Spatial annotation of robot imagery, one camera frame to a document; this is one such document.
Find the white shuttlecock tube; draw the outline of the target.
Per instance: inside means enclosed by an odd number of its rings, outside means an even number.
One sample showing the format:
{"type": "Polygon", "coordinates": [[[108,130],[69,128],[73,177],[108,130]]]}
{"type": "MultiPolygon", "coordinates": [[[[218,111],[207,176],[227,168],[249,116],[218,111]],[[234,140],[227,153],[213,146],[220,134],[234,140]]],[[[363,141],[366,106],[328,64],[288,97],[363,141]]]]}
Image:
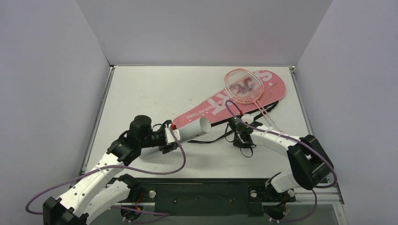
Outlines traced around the white shuttlecock tube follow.
{"type": "MultiPolygon", "coordinates": [[[[211,132],[211,129],[210,121],[206,117],[201,117],[178,129],[181,137],[180,143],[183,144],[208,134],[211,132]]],[[[160,153],[162,153],[162,151],[159,147],[146,148],[142,150],[139,158],[142,160],[149,160],[154,156],[160,155],[160,153]]]]}

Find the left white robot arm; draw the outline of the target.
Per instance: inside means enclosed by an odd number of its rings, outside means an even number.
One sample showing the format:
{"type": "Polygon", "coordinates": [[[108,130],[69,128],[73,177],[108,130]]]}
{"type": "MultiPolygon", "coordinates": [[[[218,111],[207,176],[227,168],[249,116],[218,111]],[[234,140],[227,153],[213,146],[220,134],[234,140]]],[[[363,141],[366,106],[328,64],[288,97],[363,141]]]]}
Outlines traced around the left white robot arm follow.
{"type": "Polygon", "coordinates": [[[157,147],[167,152],[181,146],[180,131],[170,120],[158,130],[153,130],[151,123],[148,116],[136,116],[91,171],[75,179],[74,186],[58,198],[48,198],[43,204],[44,224],[87,225],[114,204],[137,200],[140,183],[131,175],[122,175],[109,187],[106,184],[124,169],[130,169],[142,149],[157,147]]]}

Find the pink racket cover bag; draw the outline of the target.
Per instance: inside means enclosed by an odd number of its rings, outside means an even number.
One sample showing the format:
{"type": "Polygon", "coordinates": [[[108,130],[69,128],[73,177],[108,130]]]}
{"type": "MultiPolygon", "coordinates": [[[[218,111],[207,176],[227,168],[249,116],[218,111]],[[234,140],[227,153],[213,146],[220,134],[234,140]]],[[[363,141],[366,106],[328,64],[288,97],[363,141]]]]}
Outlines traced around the pink racket cover bag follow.
{"type": "MultiPolygon", "coordinates": [[[[277,74],[268,70],[257,70],[253,73],[262,81],[264,86],[264,93],[259,99],[259,104],[262,107],[265,108],[284,97],[286,86],[277,74]]],[[[181,128],[201,117],[206,117],[212,126],[223,123],[232,117],[225,106],[225,102],[229,99],[226,90],[222,89],[198,106],[173,119],[173,124],[181,128]]]]}

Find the pink badminton racket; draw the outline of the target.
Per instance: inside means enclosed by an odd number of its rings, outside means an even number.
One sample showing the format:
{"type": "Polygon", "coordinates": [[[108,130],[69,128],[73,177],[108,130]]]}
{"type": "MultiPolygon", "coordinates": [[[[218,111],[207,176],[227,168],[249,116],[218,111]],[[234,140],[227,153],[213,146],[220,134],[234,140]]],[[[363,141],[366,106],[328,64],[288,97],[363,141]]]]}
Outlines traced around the pink badminton racket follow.
{"type": "Polygon", "coordinates": [[[260,98],[265,93],[264,85],[254,73],[243,68],[233,69],[224,77],[224,88],[233,101],[244,105],[254,104],[267,123],[282,132],[266,109],[260,105],[260,98]]]}

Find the aluminium frame rail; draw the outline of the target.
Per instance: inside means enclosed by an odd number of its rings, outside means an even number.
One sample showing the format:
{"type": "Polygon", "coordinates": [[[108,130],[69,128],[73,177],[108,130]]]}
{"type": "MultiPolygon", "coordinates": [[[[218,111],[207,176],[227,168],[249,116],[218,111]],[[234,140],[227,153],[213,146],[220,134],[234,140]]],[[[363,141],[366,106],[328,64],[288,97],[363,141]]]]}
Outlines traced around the aluminium frame rail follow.
{"type": "Polygon", "coordinates": [[[153,204],[172,208],[189,205],[209,207],[230,205],[335,204],[342,203],[338,186],[328,189],[293,188],[277,193],[263,179],[141,179],[125,204],[153,204]]]}

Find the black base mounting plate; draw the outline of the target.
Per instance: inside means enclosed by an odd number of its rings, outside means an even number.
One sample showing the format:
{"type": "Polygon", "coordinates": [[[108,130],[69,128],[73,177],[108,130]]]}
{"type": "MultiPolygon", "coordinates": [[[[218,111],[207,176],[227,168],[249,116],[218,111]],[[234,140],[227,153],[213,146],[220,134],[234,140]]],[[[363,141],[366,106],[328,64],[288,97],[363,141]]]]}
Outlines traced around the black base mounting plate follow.
{"type": "Polygon", "coordinates": [[[171,216],[271,216],[282,219],[287,205],[312,192],[295,187],[278,193],[265,179],[135,178],[123,206],[153,206],[171,216]]]}

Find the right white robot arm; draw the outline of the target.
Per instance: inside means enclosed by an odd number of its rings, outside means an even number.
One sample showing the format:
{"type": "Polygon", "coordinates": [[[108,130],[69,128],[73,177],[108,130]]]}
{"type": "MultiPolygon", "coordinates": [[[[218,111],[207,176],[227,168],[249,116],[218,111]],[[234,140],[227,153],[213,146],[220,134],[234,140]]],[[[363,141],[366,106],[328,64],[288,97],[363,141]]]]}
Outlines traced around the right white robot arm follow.
{"type": "Polygon", "coordinates": [[[332,162],[313,135],[287,135],[253,121],[250,115],[232,117],[228,125],[235,133],[235,146],[260,146],[288,159],[290,169],[278,172],[267,182],[265,194],[271,201],[279,200],[285,191],[293,188],[321,188],[320,183],[329,174],[336,174],[332,162]]]}

